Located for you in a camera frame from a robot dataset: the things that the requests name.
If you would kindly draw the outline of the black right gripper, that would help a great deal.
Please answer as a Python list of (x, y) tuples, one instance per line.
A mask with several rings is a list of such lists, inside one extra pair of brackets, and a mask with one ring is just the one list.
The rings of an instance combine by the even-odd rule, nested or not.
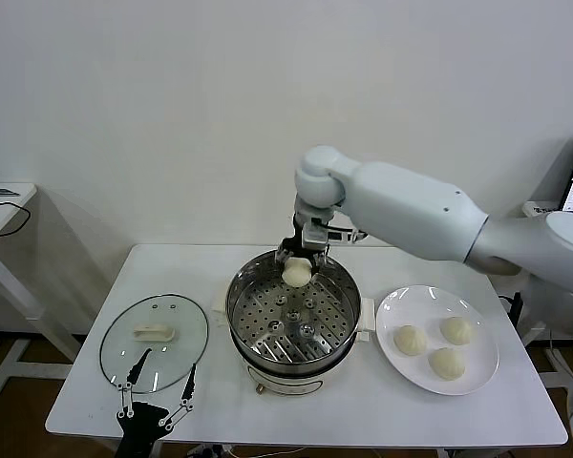
[(294, 235), (285, 239), (275, 251), (274, 261), (283, 269), (291, 257), (305, 258), (310, 262), (312, 279), (322, 272), (327, 264), (329, 250), (329, 223), (333, 213), (305, 214), (296, 213), (293, 217)]

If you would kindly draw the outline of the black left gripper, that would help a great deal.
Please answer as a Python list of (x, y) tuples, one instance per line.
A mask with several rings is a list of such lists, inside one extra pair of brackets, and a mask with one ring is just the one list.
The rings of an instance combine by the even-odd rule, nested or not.
[(116, 458), (149, 457), (155, 442), (168, 434), (165, 428), (174, 427), (193, 410), (196, 364), (192, 364), (180, 402), (174, 409), (168, 412), (161, 406), (133, 402), (133, 388), (150, 353), (151, 349), (146, 348), (129, 370), (125, 382), (117, 385), (120, 396), (117, 417), (123, 417), (117, 418), (117, 421), (123, 436), (117, 448)]

